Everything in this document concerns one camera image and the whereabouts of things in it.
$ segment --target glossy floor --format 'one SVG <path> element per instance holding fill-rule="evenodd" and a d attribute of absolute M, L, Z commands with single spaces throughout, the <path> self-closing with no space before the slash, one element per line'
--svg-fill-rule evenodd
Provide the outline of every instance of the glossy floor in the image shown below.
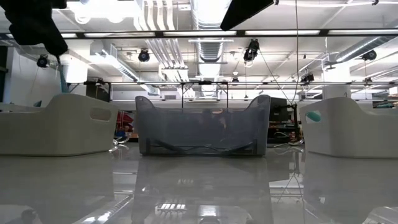
<path fill-rule="evenodd" d="M 398 223 L 398 160 L 0 157 L 0 223 Z"/>

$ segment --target gray translucent bin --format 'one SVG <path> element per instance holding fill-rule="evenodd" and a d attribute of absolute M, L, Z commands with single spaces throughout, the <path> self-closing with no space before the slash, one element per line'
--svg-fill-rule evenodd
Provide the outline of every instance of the gray translucent bin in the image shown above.
<path fill-rule="evenodd" d="M 136 97 L 136 128 L 142 155 L 263 156 L 266 153 L 270 96 L 245 109 L 156 108 Z"/>

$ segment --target ceiling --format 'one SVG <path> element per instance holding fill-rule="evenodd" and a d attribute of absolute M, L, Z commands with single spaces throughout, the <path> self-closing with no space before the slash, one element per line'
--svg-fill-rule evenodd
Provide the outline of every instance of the ceiling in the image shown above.
<path fill-rule="evenodd" d="M 294 2 L 291 0 L 280 0 L 280 2 Z M 369 1 L 349 0 L 349 1 L 319 1 L 319 0 L 298 0 L 299 4 L 342 4 L 359 3 Z M 79 2 L 68 2 L 68 4 L 79 4 Z M 193 29 L 192 12 L 181 10 L 189 6 L 189 0 L 173 1 L 174 4 L 174 24 L 177 30 Z M 396 20 L 398 4 L 378 4 L 376 6 L 350 6 L 350 7 L 298 7 L 298 28 L 299 29 L 359 29 L 359 28 L 386 28 L 389 23 Z M 296 29 L 295 7 L 279 4 L 270 6 L 254 17 L 248 19 L 234 29 Z M 61 32 L 114 32 L 114 31 L 133 31 L 134 19 L 125 18 L 120 23 L 112 23 L 106 18 L 92 18 L 87 24 L 79 24 L 75 21 L 75 15 L 71 10 L 54 10 L 53 19 Z M 0 16 L 0 32 L 8 32 L 9 22 L 4 16 Z M 237 71 L 241 82 L 261 82 L 271 81 L 271 73 L 279 82 L 292 81 L 290 78 L 296 74 L 297 61 L 298 68 L 303 68 L 314 58 L 322 57 L 327 52 L 341 52 L 348 47 L 358 43 L 365 37 L 301 37 L 298 40 L 295 37 L 261 37 L 259 38 L 261 53 L 256 57 L 254 65 L 246 68 L 243 63 L 243 52 L 250 43 L 251 38 L 230 38 L 233 42 L 226 43 L 223 53 L 223 64 L 221 65 L 220 80 L 230 81 L 233 77 L 232 72 Z M 138 61 L 138 53 L 141 48 L 146 48 L 144 39 L 108 39 L 106 44 L 113 44 L 119 50 L 119 58 L 126 62 L 140 77 L 146 81 L 160 81 L 157 74 L 159 62 L 153 55 L 149 62 L 141 63 Z M 188 43 L 188 39 L 178 39 L 179 47 L 182 52 L 184 62 L 188 66 L 189 78 L 195 78 L 198 75 L 198 58 L 195 44 Z M 368 62 L 364 69 L 362 60 L 352 62 L 351 78 L 353 80 L 363 79 L 366 75 L 380 72 L 396 66 L 398 54 L 398 40 L 394 39 L 377 49 L 377 59 L 386 57 L 378 62 Z M 112 82 L 128 81 L 124 80 L 112 66 L 103 61 L 91 57 L 91 69 L 89 76 L 103 77 Z M 322 80 L 322 68 L 316 67 L 311 71 L 316 80 Z M 394 80 L 396 75 L 392 73 L 378 81 Z"/>

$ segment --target white wall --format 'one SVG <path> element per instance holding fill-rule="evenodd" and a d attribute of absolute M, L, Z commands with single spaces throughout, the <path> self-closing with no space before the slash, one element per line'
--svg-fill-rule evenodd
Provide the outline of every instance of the white wall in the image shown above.
<path fill-rule="evenodd" d="M 42 100 L 44 107 L 54 95 L 61 93 L 59 72 L 52 68 L 39 68 L 36 61 L 19 55 L 15 48 L 9 49 L 7 68 L 5 103 L 33 106 Z"/>

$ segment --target white object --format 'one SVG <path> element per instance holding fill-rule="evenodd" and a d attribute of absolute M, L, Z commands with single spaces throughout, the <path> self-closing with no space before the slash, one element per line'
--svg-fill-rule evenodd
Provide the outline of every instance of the white object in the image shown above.
<path fill-rule="evenodd" d="M 362 110 L 350 98 L 322 100 L 300 108 L 305 147 L 336 157 L 398 158 L 398 111 Z"/>
<path fill-rule="evenodd" d="M 38 112 L 0 113 L 0 154 L 74 156 L 108 151 L 118 108 L 87 96 L 61 94 Z"/>

